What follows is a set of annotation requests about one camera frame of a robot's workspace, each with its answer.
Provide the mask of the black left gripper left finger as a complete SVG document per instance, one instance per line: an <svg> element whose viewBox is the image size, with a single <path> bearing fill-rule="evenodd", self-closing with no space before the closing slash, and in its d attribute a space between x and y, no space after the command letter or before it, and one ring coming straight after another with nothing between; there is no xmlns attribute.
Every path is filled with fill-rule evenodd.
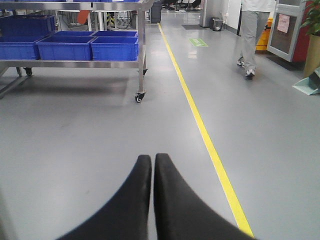
<svg viewBox="0 0 320 240"><path fill-rule="evenodd" d="M61 240L147 240L152 162L146 154L137 160L112 198Z"/></svg>

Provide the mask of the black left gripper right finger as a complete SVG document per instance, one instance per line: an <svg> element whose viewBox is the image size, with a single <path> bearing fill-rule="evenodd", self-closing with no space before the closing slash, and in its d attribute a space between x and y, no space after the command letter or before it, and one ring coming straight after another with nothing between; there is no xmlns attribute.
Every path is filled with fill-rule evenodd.
<svg viewBox="0 0 320 240"><path fill-rule="evenodd" d="M250 240L188 185L167 153L157 153L153 205L159 240Z"/></svg>

